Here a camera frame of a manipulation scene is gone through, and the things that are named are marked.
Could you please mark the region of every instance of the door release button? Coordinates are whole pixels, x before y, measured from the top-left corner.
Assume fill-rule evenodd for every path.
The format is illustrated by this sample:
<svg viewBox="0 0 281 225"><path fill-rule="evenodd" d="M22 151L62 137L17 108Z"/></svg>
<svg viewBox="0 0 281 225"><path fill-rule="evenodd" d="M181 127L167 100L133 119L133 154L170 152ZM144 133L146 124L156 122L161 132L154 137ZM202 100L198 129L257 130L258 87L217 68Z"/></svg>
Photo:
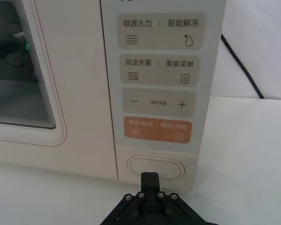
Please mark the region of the door release button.
<svg viewBox="0 0 281 225"><path fill-rule="evenodd" d="M162 180L179 180L184 176L184 167L172 159L134 156L128 160L127 166L138 176L142 172L156 172Z"/></svg>

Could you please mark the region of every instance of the glass window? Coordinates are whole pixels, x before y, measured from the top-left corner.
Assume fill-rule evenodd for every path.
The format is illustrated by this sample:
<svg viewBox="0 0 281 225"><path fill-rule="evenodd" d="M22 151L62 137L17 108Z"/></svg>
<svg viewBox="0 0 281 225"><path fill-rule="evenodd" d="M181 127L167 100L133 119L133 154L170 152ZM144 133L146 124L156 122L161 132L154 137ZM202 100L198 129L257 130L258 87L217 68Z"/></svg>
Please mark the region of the glass window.
<svg viewBox="0 0 281 225"><path fill-rule="evenodd" d="M0 0L0 123L56 127L22 5Z"/></svg>

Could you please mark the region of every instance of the black cable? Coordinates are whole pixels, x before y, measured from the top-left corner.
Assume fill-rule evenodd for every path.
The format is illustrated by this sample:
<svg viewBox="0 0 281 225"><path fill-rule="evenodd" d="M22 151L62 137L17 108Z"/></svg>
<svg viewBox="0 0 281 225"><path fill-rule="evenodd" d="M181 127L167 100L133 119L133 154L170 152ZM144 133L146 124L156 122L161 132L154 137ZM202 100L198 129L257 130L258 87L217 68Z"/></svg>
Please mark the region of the black cable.
<svg viewBox="0 0 281 225"><path fill-rule="evenodd" d="M228 43L228 41L226 40L225 36L222 34L221 39L223 41L223 43L225 44L225 46L227 47L228 51L230 52L230 54L232 55L232 57L235 59L235 61L238 63L238 65L240 66L240 68L243 70L243 72L245 73L245 75L247 76L247 78L249 79L251 85L253 86L253 88L255 89L255 91L257 92L259 98L261 99L265 99L263 94L261 93L261 91L259 90L257 84L254 82L251 74L249 73L249 71L247 70L247 68L242 64L241 60L238 58L238 56L235 54L235 52L233 51L233 49L231 48L230 44Z"/></svg>

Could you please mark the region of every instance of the smart defrost button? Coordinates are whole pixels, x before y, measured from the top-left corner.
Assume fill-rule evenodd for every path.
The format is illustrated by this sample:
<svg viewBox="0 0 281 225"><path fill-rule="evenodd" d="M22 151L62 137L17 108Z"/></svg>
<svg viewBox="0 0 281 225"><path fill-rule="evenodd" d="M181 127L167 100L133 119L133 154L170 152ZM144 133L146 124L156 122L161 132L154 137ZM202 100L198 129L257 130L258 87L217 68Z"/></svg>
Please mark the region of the smart defrost button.
<svg viewBox="0 0 281 225"><path fill-rule="evenodd" d="M124 88L123 110L127 113L191 117L196 94L192 91Z"/></svg>
<svg viewBox="0 0 281 225"><path fill-rule="evenodd" d="M198 50L203 46L203 13L121 14L118 45L124 49Z"/></svg>

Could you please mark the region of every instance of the wave icon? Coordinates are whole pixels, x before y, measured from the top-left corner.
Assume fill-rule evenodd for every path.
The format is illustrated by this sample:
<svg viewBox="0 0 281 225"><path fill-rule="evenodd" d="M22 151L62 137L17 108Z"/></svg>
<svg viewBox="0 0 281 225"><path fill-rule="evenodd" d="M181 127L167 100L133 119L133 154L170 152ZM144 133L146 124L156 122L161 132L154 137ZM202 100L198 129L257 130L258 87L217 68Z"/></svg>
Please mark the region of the wave icon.
<svg viewBox="0 0 281 225"><path fill-rule="evenodd" d="M126 35L126 44L127 45L137 45L138 36L137 35Z"/></svg>
<svg viewBox="0 0 281 225"><path fill-rule="evenodd" d="M138 81L139 80L139 73L138 72L128 72L128 80L129 81Z"/></svg>

